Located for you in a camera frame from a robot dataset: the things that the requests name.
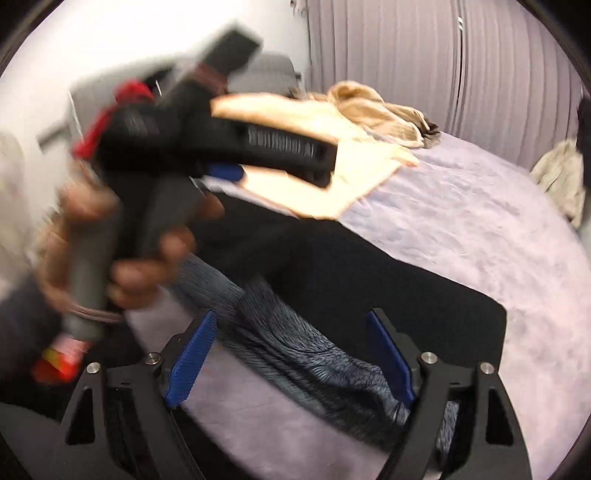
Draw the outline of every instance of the finger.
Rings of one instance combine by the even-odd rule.
[[[205,220],[215,220],[223,216],[224,208],[222,202],[211,192],[205,194],[205,199],[201,203],[197,218]]]
[[[107,187],[95,187],[86,181],[72,182],[60,193],[60,203],[66,221],[92,222],[112,214],[117,196]]]
[[[112,269],[113,281],[123,290],[140,293],[169,283],[176,265],[160,260],[121,260]]]
[[[107,287],[107,295],[113,303],[124,310],[138,310],[152,305],[160,295],[160,291],[154,287],[142,293],[131,293],[118,285],[111,284]]]
[[[194,252],[195,247],[195,237],[185,226],[170,230],[160,239],[160,254],[171,265],[177,265],[189,253]]]

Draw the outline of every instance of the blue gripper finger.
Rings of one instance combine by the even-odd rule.
[[[216,334],[217,318],[209,311],[170,372],[168,390],[164,396],[169,408],[176,408],[182,401],[187,400]]]
[[[382,369],[392,396],[411,408],[417,396],[413,390],[410,367],[384,328],[380,318],[370,312],[367,318],[367,340],[377,365]]]
[[[236,164],[213,163],[207,166],[207,175],[222,180],[241,181],[244,177],[244,168]]]

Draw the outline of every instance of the gray grip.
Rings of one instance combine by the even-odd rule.
[[[122,208],[99,222],[78,229],[74,238],[74,257],[70,277],[72,300],[87,309],[107,307],[106,288],[113,252],[117,245]],[[103,335],[103,325],[82,319],[73,313],[64,315],[64,328],[75,339],[96,342]]]
[[[184,225],[204,199],[203,191],[191,178],[177,174],[163,176],[139,233],[138,256],[156,257],[162,234],[172,227]],[[110,218],[85,226],[76,238],[71,285],[72,298],[78,305],[93,310],[107,307],[106,288],[121,217],[120,207]],[[96,342],[103,336],[101,322],[83,319],[73,313],[64,316],[64,328],[75,339],[84,342]]]
[[[162,177],[139,237],[139,256],[158,255],[161,235],[187,223],[204,199],[203,190],[190,177],[176,174]]]

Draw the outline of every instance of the white wall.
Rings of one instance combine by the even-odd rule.
[[[307,24],[289,0],[65,0],[27,38],[0,77],[0,129],[24,150],[34,221],[66,177],[65,145],[42,155],[35,138],[66,116],[69,86],[130,61],[192,51],[234,20],[305,72]]]

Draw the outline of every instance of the gripper handle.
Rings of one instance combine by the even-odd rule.
[[[115,189],[115,193],[122,199],[121,192]],[[71,271],[74,303],[84,309],[120,312],[106,295],[113,262],[157,257],[161,235],[189,221],[204,198],[204,191],[190,177],[168,174],[155,182],[143,218],[135,218],[135,209],[121,201],[114,215],[78,231]],[[97,342],[104,333],[104,322],[78,312],[67,313],[63,322],[67,333],[84,342]]]

